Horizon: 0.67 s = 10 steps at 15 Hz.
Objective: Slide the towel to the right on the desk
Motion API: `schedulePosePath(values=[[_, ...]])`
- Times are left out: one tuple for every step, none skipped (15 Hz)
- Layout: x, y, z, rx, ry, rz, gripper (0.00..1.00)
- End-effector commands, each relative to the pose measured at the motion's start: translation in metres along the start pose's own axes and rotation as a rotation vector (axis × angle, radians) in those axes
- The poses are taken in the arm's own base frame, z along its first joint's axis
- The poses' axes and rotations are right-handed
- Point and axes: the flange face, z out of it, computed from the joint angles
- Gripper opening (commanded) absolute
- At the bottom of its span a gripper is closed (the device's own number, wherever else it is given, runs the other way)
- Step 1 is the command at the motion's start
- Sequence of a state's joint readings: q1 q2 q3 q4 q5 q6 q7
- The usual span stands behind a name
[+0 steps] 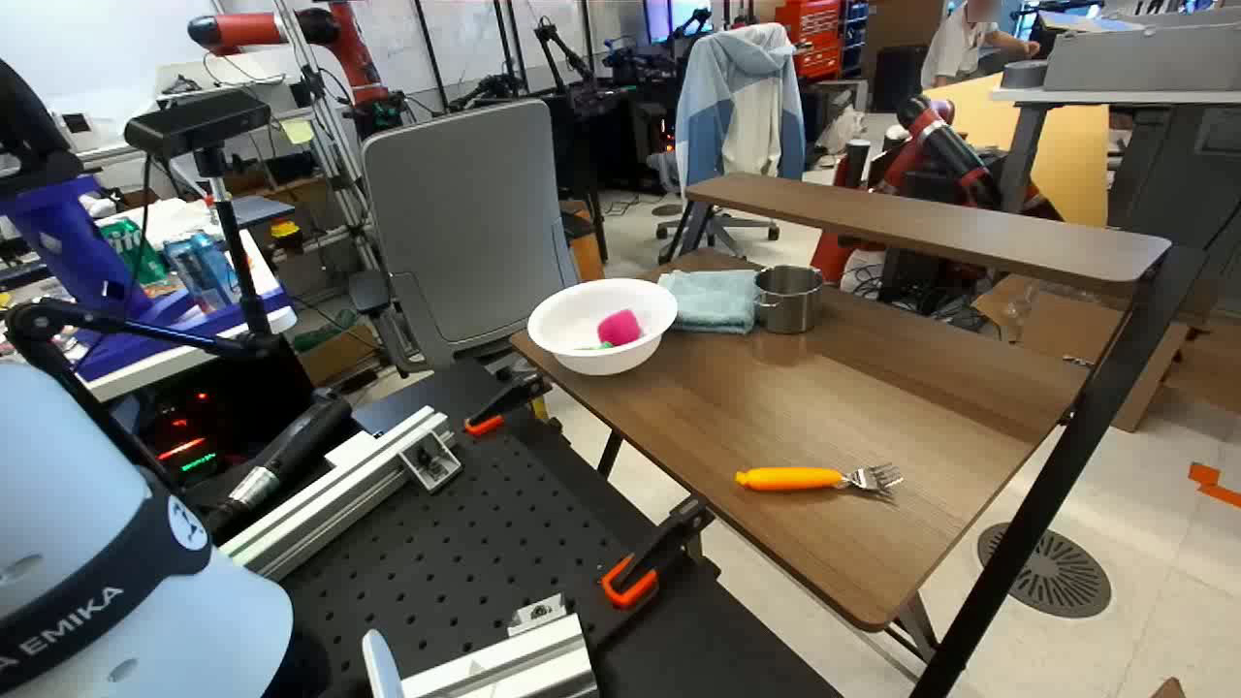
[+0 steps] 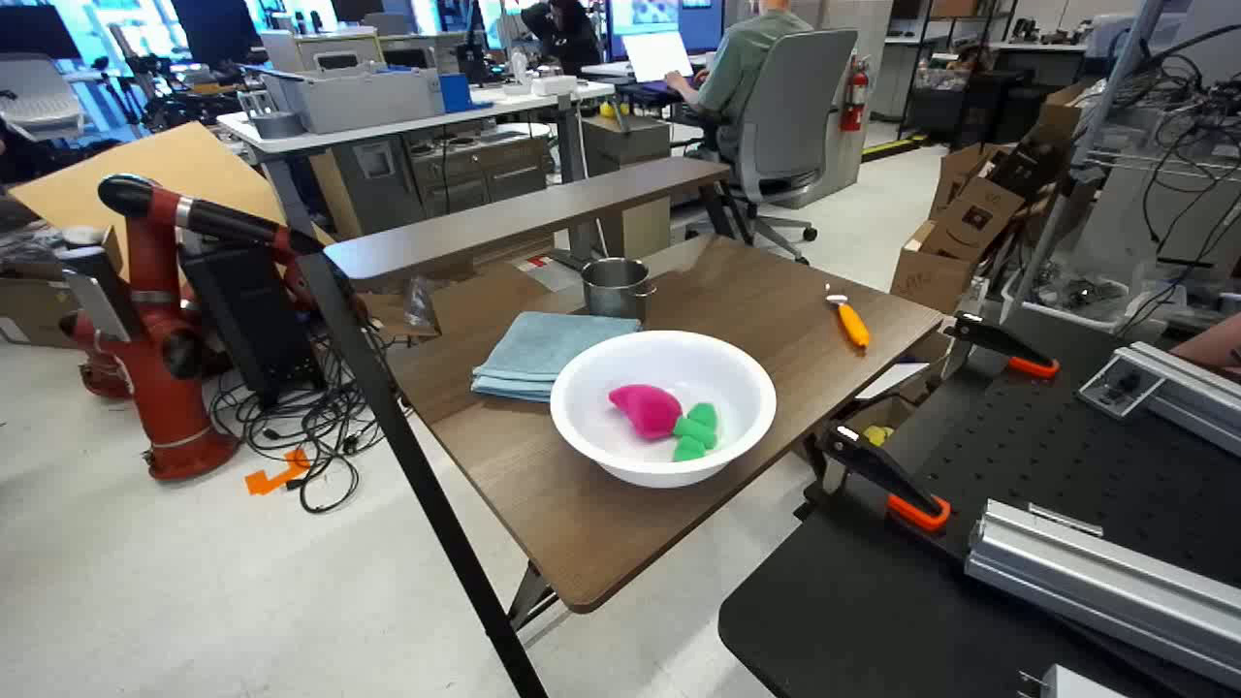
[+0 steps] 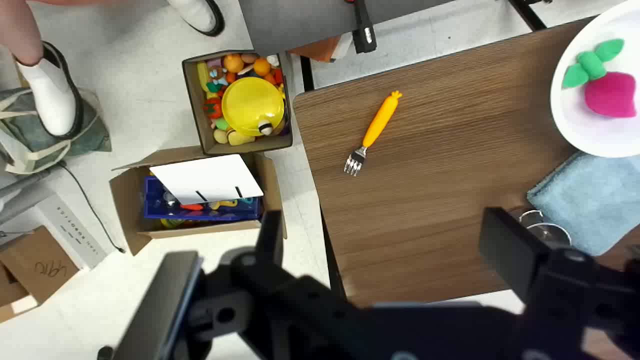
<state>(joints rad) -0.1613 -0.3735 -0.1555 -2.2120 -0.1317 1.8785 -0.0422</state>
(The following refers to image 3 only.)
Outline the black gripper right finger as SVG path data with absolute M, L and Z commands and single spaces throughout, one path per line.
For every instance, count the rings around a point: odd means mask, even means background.
M 477 247 L 498 278 L 520 299 L 528 297 L 537 266 L 550 254 L 550 247 L 504 207 L 484 209 Z

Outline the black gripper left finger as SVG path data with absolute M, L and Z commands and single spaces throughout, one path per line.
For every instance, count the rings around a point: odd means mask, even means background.
M 185 312 L 199 278 L 196 252 L 165 254 L 122 340 L 102 346 L 96 360 L 189 360 Z

